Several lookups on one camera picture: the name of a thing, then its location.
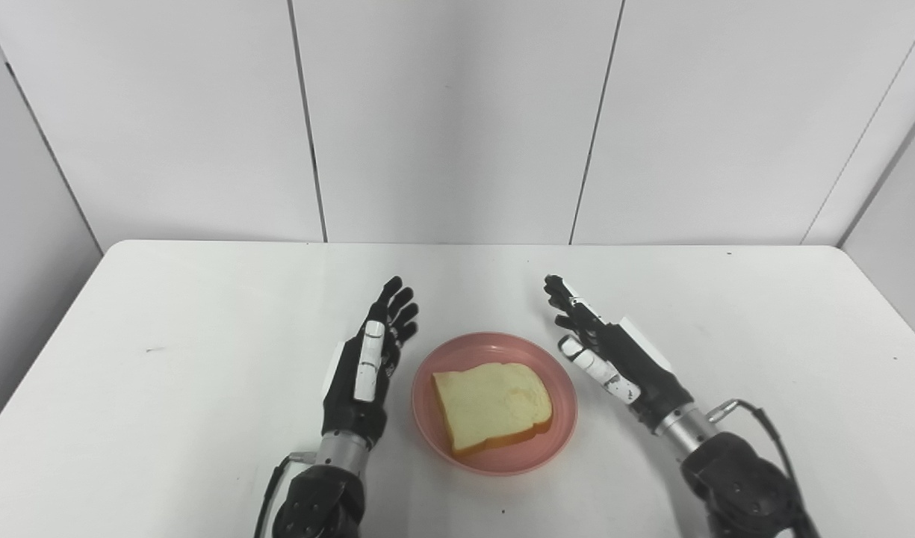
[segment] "white table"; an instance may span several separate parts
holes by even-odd
[[[395,273],[421,329],[366,538],[705,535],[670,456],[573,365],[577,429],[539,470],[469,474],[419,437],[410,382],[437,344],[496,330],[553,350],[550,272],[629,314],[703,409],[765,406],[823,536],[915,536],[915,335],[835,249],[129,241],[0,416],[0,538],[251,536],[272,467],[317,448],[335,343]],[[750,418],[723,425],[775,460]]]

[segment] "white wall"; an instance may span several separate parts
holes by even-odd
[[[321,241],[285,0],[0,1],[0,44],[103,249]]]
[[[288,6],[0,1],[103,246],[319,241],[305,120],[331,241],[835,244],[915,117],[915,0],[296,0],[308,118]]]
[[[915,132],[843,249],[915,330]]]
[[[331,241],[566,243],[618,2],[297,2]]]
[[[914,41],[915,0],[627,1],[574,243],[798,244]]]
[[[0,409],[98,261],[0,55]]]

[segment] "plastic plate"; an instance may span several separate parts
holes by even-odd
[[[466,371],[485,363],[520,363],[532,368],[550,395],[553,421],[549,431],[526,442],[466,457],[451,456],[431,374]],[[414,375],[412,409],[421,435],[437,454],[455,466],[491,476],[526,473],[550,462],[566,446],[577,425],[577,395],[563,367],[531,341],[503,333],[464,334],[431,351]]]

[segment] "robotic hand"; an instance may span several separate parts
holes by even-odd
[[[362,473],[385,432],[385,398],[400,348],[415,333],[414,292],[395,276],[386,283],[358,334],[344,343],[331,387],[324,396],[321,444],[313,466],[294,477],[272,524],[275,538],[351,538],[365,514]],[[255,537],[265,532],[265,514],[289,462],[311,463],[294,453],[272,474]]]
[[[789,457],[761,408],[733,399],[704,416],[663,355],[627,318],[608,324],[559,276],[544,282],[550,305],[564,312],[557,326],[574,333],[559,341],[560,351],[669,443],[683,479],[706,504],[714,535],[771,538],[792,528],[796,538],[818,538]],[[749,409],[777,445],[788,477],[742,437],[716,429],[738,406]]]

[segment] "bread slice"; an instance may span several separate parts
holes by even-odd
[[[434,388],[455,457],[525,442],[550,429],[550,395],[526,365],[487,363],[436,372]]]

